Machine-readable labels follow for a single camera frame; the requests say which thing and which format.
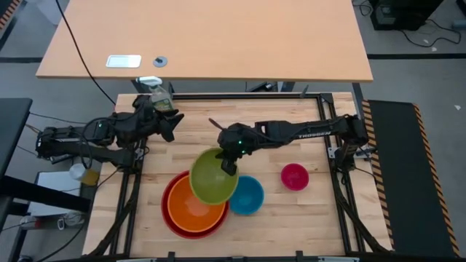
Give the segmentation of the white box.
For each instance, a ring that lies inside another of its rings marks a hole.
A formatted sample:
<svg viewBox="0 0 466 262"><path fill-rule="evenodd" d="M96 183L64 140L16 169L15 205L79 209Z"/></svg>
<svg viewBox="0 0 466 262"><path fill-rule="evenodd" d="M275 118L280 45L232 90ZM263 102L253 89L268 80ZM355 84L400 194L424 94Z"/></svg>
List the white box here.
<svg viewBox="0 0 466 262"><path fill-rule="evenodd" d="M80 181L74 180L66 172L39 172L36 180L38 186L63 191L67 194L80 196L82 184ZM62 207L54 207L38 202L31 202L28 207L28 213L35 217L44 217L51 215L64 215L71 212L70 209Z"/></svg>

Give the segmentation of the black mat with hazard stripes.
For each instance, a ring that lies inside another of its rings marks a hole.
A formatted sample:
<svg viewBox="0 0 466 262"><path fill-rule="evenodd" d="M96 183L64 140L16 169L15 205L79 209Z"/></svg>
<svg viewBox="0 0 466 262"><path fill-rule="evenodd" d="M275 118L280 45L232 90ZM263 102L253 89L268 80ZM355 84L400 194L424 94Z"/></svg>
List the black mat with hazard stripes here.
<svg viewBox="0 0 466 262"><path fill-rule="evenodd" d="M419 107L364 100L371 169L391 248L402 255L458 258L459 246Z"/></svg>

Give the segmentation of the black aluminium table frame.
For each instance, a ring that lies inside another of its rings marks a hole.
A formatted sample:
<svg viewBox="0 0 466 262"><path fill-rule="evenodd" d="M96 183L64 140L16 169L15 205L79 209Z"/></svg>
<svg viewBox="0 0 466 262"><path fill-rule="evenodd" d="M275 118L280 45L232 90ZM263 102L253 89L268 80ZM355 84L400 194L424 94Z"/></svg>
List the black aluminium table frame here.
<svg viewBox="0 0 466 262"><path fill-rule="evenodd" d="M216 145L219 128L235 122L252 125L257 121L318 120L331 113L354 114L352 95L337 92L327 102L323 96L301 98L296 93L181 94L175 100L184 114L175 130L175 139L166 143L158 136L148 141L149 153L135 214L130 254L134 258L196 258L215 262L266 262L295 260L298 255L343 255L339 217L327 149L335 140L298 140L272 150L260 150L238 163L243 175L259 180L265 190L262 208L254 215L230 213L213 234L202 239L185 239L173 233L162 219L160 203L166 185L188 170L204 150ZM280 179L284 166L297 163L309 173L309 183L301 191L286 188Z"/></svg>

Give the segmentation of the white power strip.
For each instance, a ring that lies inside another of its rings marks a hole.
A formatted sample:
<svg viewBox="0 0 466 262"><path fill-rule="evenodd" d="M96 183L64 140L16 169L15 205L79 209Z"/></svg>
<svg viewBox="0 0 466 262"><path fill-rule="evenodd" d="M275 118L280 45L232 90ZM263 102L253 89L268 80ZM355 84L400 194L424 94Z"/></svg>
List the white power strip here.
<svg viewBox="0 0 466 262"><path fill-rule="evenodd" d="M23 230L40 229L42 219L32 215L26 215L20 219L20 228Z"/></svg>

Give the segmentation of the white capped yellow bottle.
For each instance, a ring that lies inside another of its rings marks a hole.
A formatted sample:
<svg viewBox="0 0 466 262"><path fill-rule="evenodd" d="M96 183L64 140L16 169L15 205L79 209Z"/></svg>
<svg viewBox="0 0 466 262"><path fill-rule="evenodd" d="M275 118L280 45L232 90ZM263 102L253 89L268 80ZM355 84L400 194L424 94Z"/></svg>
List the white capped yellow bottle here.
<svg viewBox="0 0 466 262"><path fill-rule="evenodd" d="M72 165L69 169L69 175L87 186L96 186L99 180L99 173L92 169L86 169L83 164Z"/></svg>

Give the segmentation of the orange bowl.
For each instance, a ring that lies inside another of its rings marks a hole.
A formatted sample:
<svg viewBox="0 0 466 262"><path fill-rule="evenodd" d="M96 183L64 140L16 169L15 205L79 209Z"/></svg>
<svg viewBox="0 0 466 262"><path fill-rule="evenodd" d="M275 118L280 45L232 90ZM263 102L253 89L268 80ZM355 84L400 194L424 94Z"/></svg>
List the orange bowl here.
<svg viewBox="0 0 466 262"><path fill-rule="evenodd" d="M212 229L225 215L228 202L208 205L193 193L189 176L180 177L168 191L167 211L172 222L181 230L201 233Z"/></svg>

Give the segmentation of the green bowl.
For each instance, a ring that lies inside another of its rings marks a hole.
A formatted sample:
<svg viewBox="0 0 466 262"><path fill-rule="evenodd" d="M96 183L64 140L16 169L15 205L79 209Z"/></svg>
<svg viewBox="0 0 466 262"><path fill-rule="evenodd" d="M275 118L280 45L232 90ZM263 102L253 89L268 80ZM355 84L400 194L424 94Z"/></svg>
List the green bowl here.
<svg viewBox="0 0 466 262"><path fill-rule="evenodd" d="M189 183L193 194L202 203L219 205L228 201L236 190L239 181L239 169L235 163L229 163L234 172L230 175L222 167L224 160L216 156L223 150L210 148L203 151L193 162L189 171Z"/></svg>

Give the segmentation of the small pink bowl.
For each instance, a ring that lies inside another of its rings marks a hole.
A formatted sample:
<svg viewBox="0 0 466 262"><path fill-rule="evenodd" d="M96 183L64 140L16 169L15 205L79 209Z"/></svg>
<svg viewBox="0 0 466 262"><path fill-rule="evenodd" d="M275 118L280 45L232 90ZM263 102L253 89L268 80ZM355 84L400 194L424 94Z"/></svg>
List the small pink bowl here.
<svg viewBox="0 0 466 262"><path fill-rule="evenodd" d="M309 173L302 165L291 163L284 166L280 173L280 179L286 188L292 191L301 191L308 186Z"/></svg>

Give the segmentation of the large red bowl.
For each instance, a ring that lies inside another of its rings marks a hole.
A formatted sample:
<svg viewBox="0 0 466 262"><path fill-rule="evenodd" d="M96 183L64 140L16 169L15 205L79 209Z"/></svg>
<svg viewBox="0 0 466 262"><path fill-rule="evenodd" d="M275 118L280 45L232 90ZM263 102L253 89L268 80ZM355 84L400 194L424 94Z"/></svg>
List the large red bowl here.
<svg viewBox="0 0 466 262"><path fill-rule="evenodd" d="M187 231L183 231L181 229L179 229L175 224L174 222L171 221L171 219L169 218L168 216L168 211L167 211L167 195L168 195L168 191L171 189L171 187L173 186L173 184L180 178L180 177L183 177L184 175L189 175L189 172L188 171L185 171L185 172L182 172L181 174L177 175L174 179L172 179L167 187L165 188L164 190L164 193L162 195L162 201L161 201L161 210L162 210L162 217L164 219L164 222L165 224L167 225L167 227L175 234L177 234L178 236L180 237L183 237L183 238L187 238L187 239L200 239L200 238L203 238L203 237L207 237L211 234L213 234L218 228L221 227L222 223L226 220L226 217L228 215L228 212L229 212L229 203L228 203L228 207L227 207L227 211L225 213L225 215L223 216L223 218L221 219L221 222L218 223L216 226L214 226L212 229L209 229L207 231L204 231L204 232L201 232L201 233L189 233Z"/></svg>

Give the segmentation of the black equipment box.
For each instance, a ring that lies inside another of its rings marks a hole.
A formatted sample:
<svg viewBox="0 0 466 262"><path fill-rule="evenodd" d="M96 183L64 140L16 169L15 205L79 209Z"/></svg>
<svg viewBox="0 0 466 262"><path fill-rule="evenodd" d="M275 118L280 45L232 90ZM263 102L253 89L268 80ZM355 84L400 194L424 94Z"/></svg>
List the black equipment box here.
<svg viewBox="0 0 466 262"><path fill-rule="evenodd" d="M376 31L416 31L443 0L368 0L371 22Z"/></svg>

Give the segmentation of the beige wooden table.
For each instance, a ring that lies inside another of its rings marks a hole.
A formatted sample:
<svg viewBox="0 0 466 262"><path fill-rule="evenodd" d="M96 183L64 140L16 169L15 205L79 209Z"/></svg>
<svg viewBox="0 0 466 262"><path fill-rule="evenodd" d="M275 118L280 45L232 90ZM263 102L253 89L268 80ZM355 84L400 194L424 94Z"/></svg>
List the beige wooden table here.
<svg viewBox="0 0 466 262"><path fill-rule="evenodd" d="M142 61L107 68L109 55ZM70 0L36 75L373 79L351 0Z"/></svg>

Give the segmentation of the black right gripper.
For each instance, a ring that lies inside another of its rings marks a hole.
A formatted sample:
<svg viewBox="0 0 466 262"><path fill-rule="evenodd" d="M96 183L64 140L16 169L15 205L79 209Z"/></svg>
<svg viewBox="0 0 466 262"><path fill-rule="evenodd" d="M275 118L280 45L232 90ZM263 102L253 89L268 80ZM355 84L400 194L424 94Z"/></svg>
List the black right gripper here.
<svg viewBox="0 0 466 262"><path fill-rule="evenodd" d="M230 176L236 175L236 161L243 155L242 125L235 123L222 129L218 136L218 144L221 150L216 154L216 158L222 159L222 170Z"/></svg>

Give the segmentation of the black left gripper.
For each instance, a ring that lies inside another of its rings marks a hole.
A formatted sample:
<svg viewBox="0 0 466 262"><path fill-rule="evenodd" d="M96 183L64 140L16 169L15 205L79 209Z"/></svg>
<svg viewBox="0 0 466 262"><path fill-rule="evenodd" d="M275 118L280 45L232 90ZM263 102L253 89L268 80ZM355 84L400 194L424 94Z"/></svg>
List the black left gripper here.
<svg viewBox="0 0 466 262"><path fill-rule="evenodd" d="M167 142L174 141L173 129L184 118L184 114L171 115L171 111L158 111L151 102L149 95L138 95L133 101L139 133L149 136L154 133L161 135Z"/></svg>

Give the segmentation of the teal bowl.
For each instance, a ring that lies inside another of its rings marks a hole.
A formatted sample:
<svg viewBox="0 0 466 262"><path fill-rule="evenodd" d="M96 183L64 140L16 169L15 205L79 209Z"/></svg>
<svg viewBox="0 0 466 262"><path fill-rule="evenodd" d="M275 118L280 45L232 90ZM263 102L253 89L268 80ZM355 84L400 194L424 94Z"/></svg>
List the teal bowl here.
<svg viewBox="0 0 466 262"><path fill-rule="evenodd" d="M264 202L264 189L252 176L239 177L237 187L229 199L230 210L239 215L256 213Z"/></svg>

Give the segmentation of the black desk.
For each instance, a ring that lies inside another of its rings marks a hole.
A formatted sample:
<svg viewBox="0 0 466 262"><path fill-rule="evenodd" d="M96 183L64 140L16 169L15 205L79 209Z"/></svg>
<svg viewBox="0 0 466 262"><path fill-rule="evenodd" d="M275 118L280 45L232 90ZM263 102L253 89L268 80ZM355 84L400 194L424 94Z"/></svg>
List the black desk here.
<svg viewBox="0 0 466 262"><path fill-rule="evenodd" d="M0 218L3 219L12 213L10 207L15 198L88 212L88 199L6 175L31 105L30 98L0 98Z"/></svg>

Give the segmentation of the clear spray bottle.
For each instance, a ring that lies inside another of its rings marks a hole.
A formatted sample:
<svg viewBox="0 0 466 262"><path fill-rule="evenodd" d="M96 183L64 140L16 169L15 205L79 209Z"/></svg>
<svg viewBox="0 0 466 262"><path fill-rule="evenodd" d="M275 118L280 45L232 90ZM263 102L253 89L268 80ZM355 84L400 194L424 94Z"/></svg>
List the clear spray bottle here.
<svg viewBox="0 0 466 262"><path fill-rule="evenodd" d="M136 79L137 83L142 84L149 89L151 93L151 102L158 111L173 111L171 94L163 87L163 81L157 76L142 76Z"/></svg>

